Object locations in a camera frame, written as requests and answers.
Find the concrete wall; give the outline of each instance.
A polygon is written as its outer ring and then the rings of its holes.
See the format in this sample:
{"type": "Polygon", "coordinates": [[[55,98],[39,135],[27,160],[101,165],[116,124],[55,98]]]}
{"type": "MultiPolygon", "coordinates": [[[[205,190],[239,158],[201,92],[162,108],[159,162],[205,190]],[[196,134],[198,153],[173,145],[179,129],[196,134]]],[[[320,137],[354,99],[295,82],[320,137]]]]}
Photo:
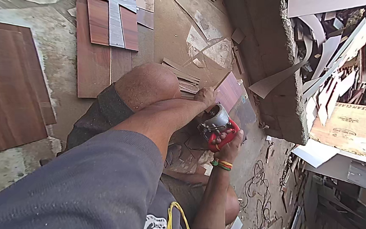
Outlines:
{"type": "MultiPolygon", "coordinates": [[[[250,83],[278,73],[294,64],[295,42],[283,0],[224,1],[234,28],[246,38],[239,44],[250,83]]],[[[308,139],[302,80],[298,71],[278,85],[265,99],[259,98],[260,121],[266,134],[306,144],[308,139]]]]}

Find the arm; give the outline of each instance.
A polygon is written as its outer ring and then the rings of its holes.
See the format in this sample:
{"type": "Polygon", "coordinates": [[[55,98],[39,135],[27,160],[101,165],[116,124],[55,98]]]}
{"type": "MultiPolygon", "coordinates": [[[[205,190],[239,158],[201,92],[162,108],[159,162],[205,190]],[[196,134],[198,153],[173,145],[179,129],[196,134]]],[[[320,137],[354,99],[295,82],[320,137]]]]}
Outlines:
{"type": "Polygon", "coordinates": [[[129,130],[147,136],[156,144],[165,160],[171,135],[207,107],[214,105],[215,100],[211,87],[202,88],[194,100],[170,99],[154,103],[112,129],[129,130]]]}
{"type": "MultiPolygon", "coordinates": [[[[236,137],[230,143],[214,154],[214,158],[232,164],[238,154],[243,135],[243,130],[237,132],[236,137]]],[[[218,167],[213,168],[192,228],[225,228],[225,203],[230,182],[229,173],[218,167]]]]}

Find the left hand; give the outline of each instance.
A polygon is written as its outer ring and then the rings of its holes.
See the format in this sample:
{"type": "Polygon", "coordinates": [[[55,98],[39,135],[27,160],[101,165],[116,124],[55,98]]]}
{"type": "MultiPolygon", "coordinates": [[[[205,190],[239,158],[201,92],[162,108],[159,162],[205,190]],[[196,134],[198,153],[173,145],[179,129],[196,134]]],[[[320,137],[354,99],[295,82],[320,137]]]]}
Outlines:
{"type": "Polygon", "coordinates": [[[217,91],[214,91],[213,87],[206,87],[200,89],[194,96],[194,100],[198,102],[203,102],[205,108],[213,106],[216,104],[217,91]]]}

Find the dark cloth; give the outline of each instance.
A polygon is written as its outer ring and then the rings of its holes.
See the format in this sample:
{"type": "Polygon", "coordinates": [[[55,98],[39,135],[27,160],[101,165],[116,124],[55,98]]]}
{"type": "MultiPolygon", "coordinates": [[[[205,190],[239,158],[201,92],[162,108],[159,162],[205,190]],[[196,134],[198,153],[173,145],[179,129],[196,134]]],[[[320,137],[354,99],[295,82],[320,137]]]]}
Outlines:
{"type": "Polygon", "coordinates": [[[109,130],[2,190],[0,228],[165,228],[175,198],[162,167],[149,138],[109,130]]]}
{"type": "Polygon", "coordinates": [[[125,104],[115,89],[115,83],[104,89],[88,111],[74,124],[67,136],[66,150],[83,144],[88,139],[109,130],[134,112],[125,104]]]}

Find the hand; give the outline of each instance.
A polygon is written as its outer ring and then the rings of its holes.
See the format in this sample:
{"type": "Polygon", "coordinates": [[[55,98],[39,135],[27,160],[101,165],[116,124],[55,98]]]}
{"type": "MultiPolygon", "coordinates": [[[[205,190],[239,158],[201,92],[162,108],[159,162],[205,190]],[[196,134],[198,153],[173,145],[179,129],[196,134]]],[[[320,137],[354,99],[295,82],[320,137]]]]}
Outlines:
{"type": "Polygon", "coordinates": [[[243,136],[244,131],[239,130],[231,142],[225,144],[219,152],[214,154],[214,158],[218,158],[221,161],[226,161],[232,164],[235,158],[238,156],[243,136]]]}
{"type": "Polygon", "coordinates": [[[194,96],[194,100],[198,102],[203,102],[205,104],[205,109],[216,104],[217,91],[214,91],[213,87],[207,87],[200,89],[194,96]]]}

